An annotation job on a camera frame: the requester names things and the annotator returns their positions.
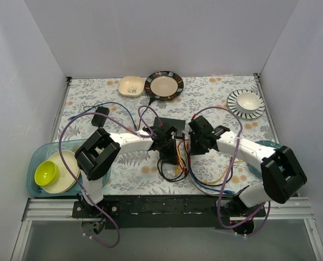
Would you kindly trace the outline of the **dark grey network switch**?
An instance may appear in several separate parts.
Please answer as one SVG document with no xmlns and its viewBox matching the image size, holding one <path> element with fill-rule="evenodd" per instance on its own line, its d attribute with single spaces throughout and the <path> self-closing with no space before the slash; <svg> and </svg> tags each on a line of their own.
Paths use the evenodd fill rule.
<svg viewBox="0 0 323 261">
<path fill-rule="evenodd" d="M 162 123 L 169 123 L 173 127 L 177 129 L 176 132 L 176 138 L 181 139 L 182 133 L 185 131 L 185 120 L 179 120 L 179 119 L 170 119 L 165 117 L 160 117 L 160 120 Z"/>
</svg>

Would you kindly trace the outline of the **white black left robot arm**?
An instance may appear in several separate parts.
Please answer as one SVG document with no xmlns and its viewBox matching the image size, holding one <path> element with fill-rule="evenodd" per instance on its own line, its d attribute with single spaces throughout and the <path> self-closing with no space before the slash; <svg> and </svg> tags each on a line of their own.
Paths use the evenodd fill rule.
<svg viewBox="0 0 323 261">
<path fill-rule="evenodd" d="M 103 177 L 117 156 L 136 151 L 158 151 L 162 155 L 174 152 L 176 133 L 177 128 L 168 122 L 134 133 L 108 133 L 103 128 L 96 130 L 75 152 L 83 181 L 85 212 L 93 218 L 102 214 Z"/>
</svg>

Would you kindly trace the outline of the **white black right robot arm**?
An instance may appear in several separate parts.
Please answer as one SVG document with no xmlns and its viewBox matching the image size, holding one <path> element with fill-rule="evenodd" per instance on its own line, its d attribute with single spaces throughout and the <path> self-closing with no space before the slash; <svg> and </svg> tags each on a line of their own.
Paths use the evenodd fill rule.
<svg viewBox="0 0 323 261">
<path fill-rule="evenodd" d="M 307 183 L 307 177 L 289 147 L 275 149 L 240 138 L 227 127 L 212 127 L 203 116 L 191 120 L 189 127 L 192 155 L 214 149 L 260 169 L 263 181 L 241 189 L 227 203 L 227 207 L 240 216 L 248 215 L 254 206 L 267 201 L 284 204 Z"/>
</svg>

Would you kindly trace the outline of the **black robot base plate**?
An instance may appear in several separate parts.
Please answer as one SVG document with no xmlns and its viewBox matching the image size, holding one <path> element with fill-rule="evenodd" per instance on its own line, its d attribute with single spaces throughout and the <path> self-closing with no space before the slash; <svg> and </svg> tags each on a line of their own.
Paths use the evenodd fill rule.
<svg viewBox="0 0 323 261">
<path fill-rule="evenodd" d="M 110 195 L 97 205 L 119 228 L 214 227 L 217 196 Z"/>
</svg>

